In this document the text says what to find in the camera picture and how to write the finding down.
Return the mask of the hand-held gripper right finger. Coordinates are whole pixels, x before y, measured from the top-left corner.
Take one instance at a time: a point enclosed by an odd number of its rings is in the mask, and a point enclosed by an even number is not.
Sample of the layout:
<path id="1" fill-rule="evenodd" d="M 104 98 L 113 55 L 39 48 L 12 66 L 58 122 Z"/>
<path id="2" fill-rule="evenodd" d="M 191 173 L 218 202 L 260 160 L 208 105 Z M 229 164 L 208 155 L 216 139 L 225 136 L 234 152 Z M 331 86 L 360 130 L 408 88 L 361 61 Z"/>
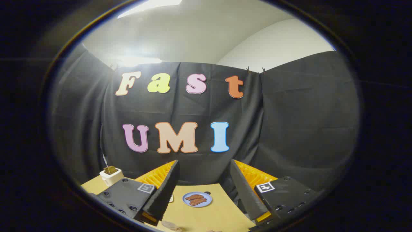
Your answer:
<path id="1" fill-rule="evenodd" d="M 280 227 L 297 219 L 323 195 L 290 176 L 276 178 L 234 159 L 230 175 L 256 229 Z"/>

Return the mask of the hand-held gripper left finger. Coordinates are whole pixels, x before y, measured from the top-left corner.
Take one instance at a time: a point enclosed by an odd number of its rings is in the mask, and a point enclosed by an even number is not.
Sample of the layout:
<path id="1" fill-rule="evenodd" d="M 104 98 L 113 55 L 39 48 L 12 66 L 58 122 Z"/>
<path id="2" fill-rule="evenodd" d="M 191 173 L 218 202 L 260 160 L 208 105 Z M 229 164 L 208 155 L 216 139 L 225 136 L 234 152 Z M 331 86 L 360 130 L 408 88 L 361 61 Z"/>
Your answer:
<path id="1" fill-rule="evenodd" d="M 123 177 L 97 194 L 90 193 L 90 196 L 118 214 L 157 226 L 168 207 L 180 169 L 179 160 L 174 160 L 137 180 Z"/>

